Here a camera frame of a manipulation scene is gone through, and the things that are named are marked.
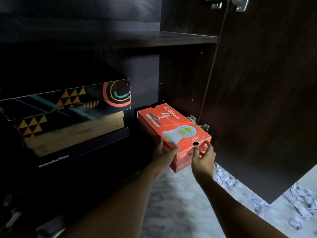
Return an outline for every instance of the green dots on insole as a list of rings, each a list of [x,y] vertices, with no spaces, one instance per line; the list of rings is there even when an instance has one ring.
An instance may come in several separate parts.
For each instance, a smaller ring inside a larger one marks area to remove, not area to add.
[[[173,137],[170,135],[166,136],[166,138],[168,139],[168,141],[173,141]]]

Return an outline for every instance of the metal hinge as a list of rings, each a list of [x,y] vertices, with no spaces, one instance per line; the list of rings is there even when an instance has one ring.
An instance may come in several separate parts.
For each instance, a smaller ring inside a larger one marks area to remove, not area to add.
[[[196,122],[196,117],[194,117],[193,115],[189,115],[189,117],[187,117],[191,122],[193,122],[194,124],[197,125],[197,122]],[[208,132],[208,129],[209,129],[209,125],[208,124],[201,124],[199,125],[202,130],[204,130],[205,132]]]
[[[222,2],[226,0],[207,0],[212,1],[212,9],[220,9],[222,7]],[[244,12],[247,9],[249,0],[231,0],[232,4],[235,5],[237,12]]]

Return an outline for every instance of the hand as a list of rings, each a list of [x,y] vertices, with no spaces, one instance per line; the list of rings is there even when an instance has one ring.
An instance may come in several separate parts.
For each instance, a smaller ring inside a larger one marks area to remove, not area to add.
[[[170,152],[163,153],[163,139],[160,138],[160,143],[153,152],[152,161],[145,168],[146,172],[149,172],[153,178],[153,181],[156,181],[161,174],[170,166],[174,156],[179,151],[179,147],[175,147]]]
[[[213,177],[214,175],[214,162],[216,153],[214,147],[205,141],[208,148],[205,153],[199,150],[197,145],[194,145],[194,155],[192,158],[192,172],[197,182],[204,177]]]

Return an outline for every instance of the shoe image on box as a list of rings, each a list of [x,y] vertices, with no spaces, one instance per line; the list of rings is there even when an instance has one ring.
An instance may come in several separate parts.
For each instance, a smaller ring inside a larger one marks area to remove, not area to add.
[[[162,132],[162,135],[164,135],[169,142],[177,144],[180,140],[190,138],[196,133],[197,130],[193,126],[182,125],[173,130],[164,131]]]
[[[154,114],[146,114],[146,116],[149,118],[149,120],[152,121],[153,124],[162,128],[162,124],[161,124],[161,120],[159,116],[155,116]]]

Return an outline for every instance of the cabinet door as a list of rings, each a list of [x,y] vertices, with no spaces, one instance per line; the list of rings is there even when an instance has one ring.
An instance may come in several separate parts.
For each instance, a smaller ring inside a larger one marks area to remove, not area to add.
[[[317,164],[316,23],[303,0],[232,8],[200,113],[216,162],[269,203]]]

